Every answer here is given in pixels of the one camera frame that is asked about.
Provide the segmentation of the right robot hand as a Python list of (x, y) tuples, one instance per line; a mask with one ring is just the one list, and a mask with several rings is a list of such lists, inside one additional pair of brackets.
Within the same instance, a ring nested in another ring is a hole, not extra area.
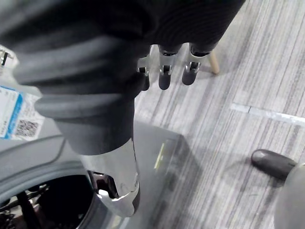
[(144, 88), (138, 61), (152, 45), (165, 53), (219, 42), (241, 0), (3, 0), (0, 43), (19, 64), (16, 81), (42, 97), (39, 114), (80, 157), (95, 195), (131, 217), (140, 201), (133, 142), (134, 100)]

